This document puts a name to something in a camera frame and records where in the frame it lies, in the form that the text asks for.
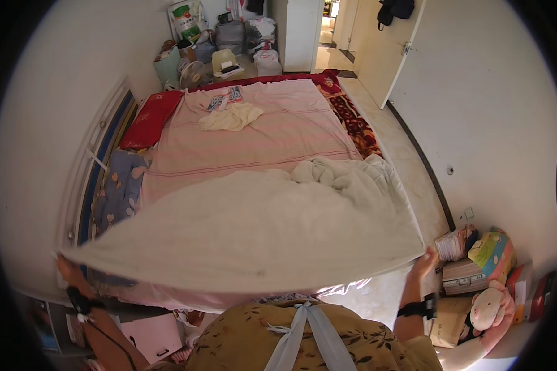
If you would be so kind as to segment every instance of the black backpack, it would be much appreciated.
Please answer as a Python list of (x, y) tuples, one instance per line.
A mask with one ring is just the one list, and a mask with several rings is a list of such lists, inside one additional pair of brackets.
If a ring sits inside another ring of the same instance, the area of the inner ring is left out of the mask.
[(378, 13), (378, 29), (382, 31), (384, 26), (389, 26), (394, 17), (409, 19), (415, 9), (415, 0), (379, 0), (382, 8)]

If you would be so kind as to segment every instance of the pink plush toy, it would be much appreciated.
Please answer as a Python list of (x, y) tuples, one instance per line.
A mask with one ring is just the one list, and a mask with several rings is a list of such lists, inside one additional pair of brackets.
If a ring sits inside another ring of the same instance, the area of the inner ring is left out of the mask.
[(464, 370), (489, 353), (512, 324), (516, 306), (507, 287), (499, 281), (489, 282), (489, 288), (472, 298), (470, 323), (473, 335), (481, 337), (465, 341), (452, 349), (440, 349), (439, 361), (445, 371)]

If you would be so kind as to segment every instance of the rumpled white comforter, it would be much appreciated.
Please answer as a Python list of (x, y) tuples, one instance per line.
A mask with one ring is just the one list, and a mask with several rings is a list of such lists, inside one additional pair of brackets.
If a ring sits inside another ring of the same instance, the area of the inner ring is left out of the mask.
[(394, 170), (364, 161), (235, 172), (163, 197), (69, 259), (186, 290), (290, 292), (374, 276), (423, 253)]

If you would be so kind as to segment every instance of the red floral blanket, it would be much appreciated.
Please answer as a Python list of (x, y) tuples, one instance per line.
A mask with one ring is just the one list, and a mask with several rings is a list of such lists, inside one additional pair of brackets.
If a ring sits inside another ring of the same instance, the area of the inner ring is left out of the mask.
[(212, 84), (190, 90), (212, 90), (226, 86), (234, 85), (251, 85), (260, 81), (261, 83), (274, 83), (276, 81), (297, 80), (310, 78), (318, 87), (318, 90), (330, 104), (330, 108), (340, 120), (343, 128), (347, 130), (349, 137), (352, 138), (357, 150), (363, 158), (368, 157), (372, 153), (382, 155), (378, 148), (373, 130), (357, 109), (347, 94), (343, 92), (337, 78), (338, 70), (324, 70), (320, 74), (290, 74), (280, 76), (262, 76), (254, 78), (246, 78), (242, 80), (225, 81), (222, 83)]

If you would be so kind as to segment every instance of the black cable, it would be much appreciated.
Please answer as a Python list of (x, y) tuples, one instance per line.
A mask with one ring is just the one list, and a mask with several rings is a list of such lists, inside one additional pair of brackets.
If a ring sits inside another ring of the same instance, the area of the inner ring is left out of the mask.
[(115, 345), (117, 345), (119, 347), (119, 349), (123, 350), (124, 353), (126, 353), (126, 357), (128, 357), (128, 362), (130, 362), (130, 366), (132, 366), (132, 371), (136, 371), (136, 366), (134, 366), (134, 362), (132, 361), (132, 357), (130, 356), (130, 353), (127, 352), (126, 349), (124, 349), (123, 346), (121, 346), (120, 344), (118, 344), (117, 341), (115, 341), (114, 339), (112, 339), (111, 337), (109, 337), (109, 335), (107, 335), (105, 332), (103, 332), (99, 327), (97, 327), (96, 325), (93, 325), (93, 323), (91, 322), (90, 319), (87, 318), (87, 323), (91, 326), (93, 326), (93, 328), (99, 332), (101, 332), (103, 335), (105, 335), (106, 338), (110, 339), (111, 342)]

